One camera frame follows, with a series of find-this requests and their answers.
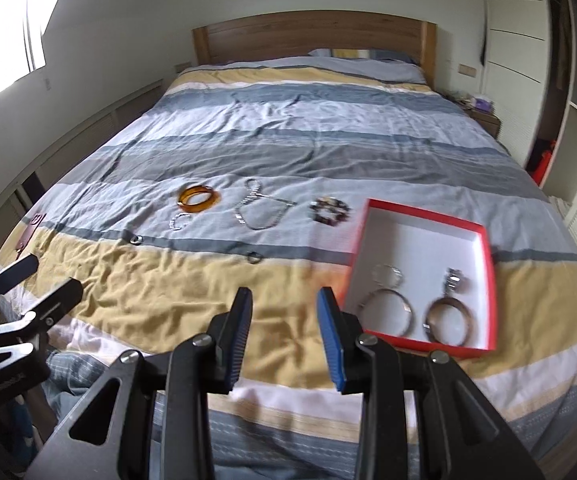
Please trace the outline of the twisted silver bangle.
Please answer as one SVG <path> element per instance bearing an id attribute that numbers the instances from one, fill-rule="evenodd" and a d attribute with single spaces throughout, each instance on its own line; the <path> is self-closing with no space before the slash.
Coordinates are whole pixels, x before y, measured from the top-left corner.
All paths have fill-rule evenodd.
<path id="1" fill-rule="evenodd" d="M 178 214 L 175 214 L 169 220 L 169 229 L 171 231 L 181 231 L 185 229 L 191 221 L 192 216 L 184 211 L 181 211 Z"/>

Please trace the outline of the amber bangle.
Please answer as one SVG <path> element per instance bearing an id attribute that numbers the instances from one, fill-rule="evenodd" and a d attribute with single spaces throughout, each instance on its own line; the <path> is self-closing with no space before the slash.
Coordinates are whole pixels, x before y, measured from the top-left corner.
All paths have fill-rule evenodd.
<path id="1" fill-rule="evenodd" d="M 199 214 L 220 200 L 220 193 L 209 185 L 194 184 L 182 190 L 177 204 L 187 214 Z"/>

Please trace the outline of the red jewelry box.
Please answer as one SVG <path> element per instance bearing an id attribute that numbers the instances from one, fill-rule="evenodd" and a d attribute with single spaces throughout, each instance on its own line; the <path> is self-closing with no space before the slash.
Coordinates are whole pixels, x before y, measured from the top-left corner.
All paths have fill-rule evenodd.
<path id="1" fill-rule="evenodd" d="M 448 296 L 443 281 L 449 268 L 467 277 L 462 301 L 473 318 L 471 338 L 464 347 L 430 342 L 423 321 L 436 299 Z M 392 337 L 368 330 L 395 346 L 426 352 L 448 351 L 459 358 L 482 356 L 497 347 L 497 292 L 486 229 L 480 224 L 386 200 L 367 201 L 351 259 L 343 310 L 358 315 L 358 303 L 372 290 L 401 292 L 413 309 L 409 335 Z"/>

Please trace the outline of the silver bangle in box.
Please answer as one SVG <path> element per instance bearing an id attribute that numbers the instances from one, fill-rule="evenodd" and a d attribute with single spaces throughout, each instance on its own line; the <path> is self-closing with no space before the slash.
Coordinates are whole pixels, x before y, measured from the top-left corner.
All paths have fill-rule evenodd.
<path id="1" fill-rule="evenodd" d="M 413 326 L 410 302 L 393 288 L 372 290 L 359 301 L 357 312 L 363 326 L 376 333 L 405 337 Z"/>

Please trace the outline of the red phone case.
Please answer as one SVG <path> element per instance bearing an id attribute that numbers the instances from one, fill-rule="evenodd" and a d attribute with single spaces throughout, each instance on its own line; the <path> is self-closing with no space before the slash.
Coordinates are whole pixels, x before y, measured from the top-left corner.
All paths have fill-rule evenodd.
<path id="1" fill-rule="evenodd" d="M 44 218 L 46 218 L 45 214 L 35 214 L 28 222 L 26 228 L 23 230 L 22 235 L 19 237 L 15 245 L 15 251 L 17 255 L 20 255 L 22 251 L 28 246 L 29 242 L 34 236 L 34 232 L 37 231 Z"/>

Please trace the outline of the dark bangle in box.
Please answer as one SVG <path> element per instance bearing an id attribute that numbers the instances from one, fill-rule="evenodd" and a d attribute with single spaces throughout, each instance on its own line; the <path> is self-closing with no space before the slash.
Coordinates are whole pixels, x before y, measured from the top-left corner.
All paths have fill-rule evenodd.
<path id="1" fill-rule="evenodd" d="M 471 338 L 473 318 L 462 301 L 443 296 L 428 307 L 423 328 L 430 342 L 464 347 Z"/>

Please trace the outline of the silver charm in box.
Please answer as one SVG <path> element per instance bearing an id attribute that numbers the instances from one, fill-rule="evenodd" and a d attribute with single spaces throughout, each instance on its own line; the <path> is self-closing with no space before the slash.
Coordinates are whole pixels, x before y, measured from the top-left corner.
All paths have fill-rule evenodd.
<path id="1" fill-rule="evenodd" d="M 464 294 L 467 283 L 467 277 L 461 270 L 449 268 L 443 281 L 443 292 L 448 296 Z"/>

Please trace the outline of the striped bed duvet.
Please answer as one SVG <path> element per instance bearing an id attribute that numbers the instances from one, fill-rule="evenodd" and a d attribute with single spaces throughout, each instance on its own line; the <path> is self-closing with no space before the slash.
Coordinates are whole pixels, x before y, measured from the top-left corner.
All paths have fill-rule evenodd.
<path id="1" fill-rule="evenodd" d="M 169 220 L 182 190 L 215 206 Z M 221 478 L 349 479 L 361 401 L 329 380 L 317 292 L 343 292 L 371 198 L 448 214 L 488 233 L 497 347 L 462 365 L 535 460 L 577 426 L 577 245 L 504 148 L 413 67 L 283 58 L 195 67 L 52 185 L 21 255 L 36 274 L 5 296 L 27 311 L 64 278 L 83 297 L 50 333 L 49 406 L 64 417 L 122 351 L 172 350 L 254 295 L 243 373 L 209 401 Z"/>

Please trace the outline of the red bag in wardrobe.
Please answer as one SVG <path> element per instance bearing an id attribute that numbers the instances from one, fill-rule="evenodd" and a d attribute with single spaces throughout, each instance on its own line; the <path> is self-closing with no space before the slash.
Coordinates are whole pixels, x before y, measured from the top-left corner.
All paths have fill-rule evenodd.
<path id="1" fill-rule="evenodd" d="M 526 165 L 526 171 L 536 185 L 542 184 L 546 170 L 549 169 L 555 145 L 555 140 L 535 140 L 535 145 Z"/>

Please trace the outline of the wooden nightstand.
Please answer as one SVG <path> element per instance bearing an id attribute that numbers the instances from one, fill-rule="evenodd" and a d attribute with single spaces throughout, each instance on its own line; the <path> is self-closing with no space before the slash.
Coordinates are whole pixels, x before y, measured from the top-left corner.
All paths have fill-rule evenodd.
<path id="1" fill-rule="evenodd" d="M 494 113 L 494 104 L 489 98 L 457 91 L 448 92 L 445 97 L 459 105 L 482 129 L 497 139 L 501 130 L 501 119 Z"/>

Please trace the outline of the striped pillow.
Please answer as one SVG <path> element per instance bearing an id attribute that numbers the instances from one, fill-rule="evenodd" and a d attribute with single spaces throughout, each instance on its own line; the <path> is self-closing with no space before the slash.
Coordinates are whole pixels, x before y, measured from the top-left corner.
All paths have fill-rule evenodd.
<path id="1" fill-rule="evenodd" d="M 346 58 L 346 60 L 375 60 L 381 62 L 418 65 L 418 60 L 407 53 L 384 49 L 313 49 L 310 56 L 318 58 Z"/>

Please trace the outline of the white wardrobe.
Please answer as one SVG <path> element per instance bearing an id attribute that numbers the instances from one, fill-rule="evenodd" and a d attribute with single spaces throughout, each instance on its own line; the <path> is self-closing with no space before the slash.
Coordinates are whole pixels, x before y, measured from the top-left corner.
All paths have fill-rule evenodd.
<path id="1" fill-rule="evenodd" d="M 539 188 L 577 202 L 577 3 L 486 0 L 482 90 L 501 119 L 497 138 L 526 169 L 535 140 L 555 140 Z"/>

